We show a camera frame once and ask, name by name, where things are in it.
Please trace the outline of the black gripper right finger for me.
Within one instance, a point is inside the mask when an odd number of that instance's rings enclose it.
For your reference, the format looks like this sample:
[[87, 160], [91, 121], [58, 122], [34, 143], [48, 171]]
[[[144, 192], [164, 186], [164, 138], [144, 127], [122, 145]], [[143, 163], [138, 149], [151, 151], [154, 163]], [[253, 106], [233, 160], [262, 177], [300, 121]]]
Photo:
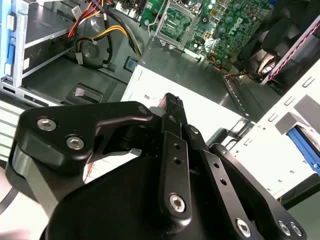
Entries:
[[201, 160], [228, 240], [306, 240], [295, 218], [221, 144], [207, 147], [200, 131], [186, 127], [188, 146]]

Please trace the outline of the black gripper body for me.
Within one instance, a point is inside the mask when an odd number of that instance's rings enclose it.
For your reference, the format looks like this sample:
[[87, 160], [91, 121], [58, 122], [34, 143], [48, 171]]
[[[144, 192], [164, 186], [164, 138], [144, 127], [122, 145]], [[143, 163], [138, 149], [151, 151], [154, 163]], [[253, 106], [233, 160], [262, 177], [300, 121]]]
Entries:
[[234, 219], [188, 159], [142, 156], [66, 196], [48, 240], [237, 240]]

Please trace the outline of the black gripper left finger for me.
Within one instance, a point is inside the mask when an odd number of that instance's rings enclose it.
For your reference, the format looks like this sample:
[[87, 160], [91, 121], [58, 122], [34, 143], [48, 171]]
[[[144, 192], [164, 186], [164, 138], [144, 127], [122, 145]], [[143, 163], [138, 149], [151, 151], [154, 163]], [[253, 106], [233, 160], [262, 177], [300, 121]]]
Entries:
[[75, 190], [139, 157], [186, 157], [183, 101], [171, 93], [155, 114], [137, 101], [36, 107], [18, 120], [6, 177], [51, 219]]

